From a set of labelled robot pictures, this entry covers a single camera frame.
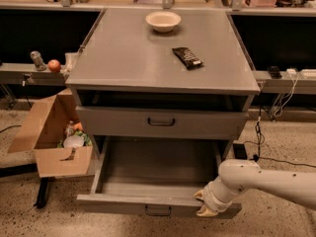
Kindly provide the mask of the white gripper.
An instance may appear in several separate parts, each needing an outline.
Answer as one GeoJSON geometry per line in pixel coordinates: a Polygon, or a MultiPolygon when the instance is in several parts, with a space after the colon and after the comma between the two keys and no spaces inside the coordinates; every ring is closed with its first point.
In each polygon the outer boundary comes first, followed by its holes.
{"type": "Polygon", "coordinates": [[[197,216],[212,217],[224,212],[231,205],[233,194],[223,183],[213,181],[197,191],[194,198],[202,202],[197,216]]]}

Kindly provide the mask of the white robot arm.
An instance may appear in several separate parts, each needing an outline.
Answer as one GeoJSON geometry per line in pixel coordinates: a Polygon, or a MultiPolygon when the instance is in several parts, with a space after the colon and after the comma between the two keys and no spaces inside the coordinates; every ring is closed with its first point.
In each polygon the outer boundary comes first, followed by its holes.
{"type": "Polygon", "coordinates": [[[202,205],[199,217],[216,216],[248,190],[259,190],[316,209],[316,174],[262,169],[250,160],[228,159],[218,167],[218,176],[194,194],[202,205]]]}

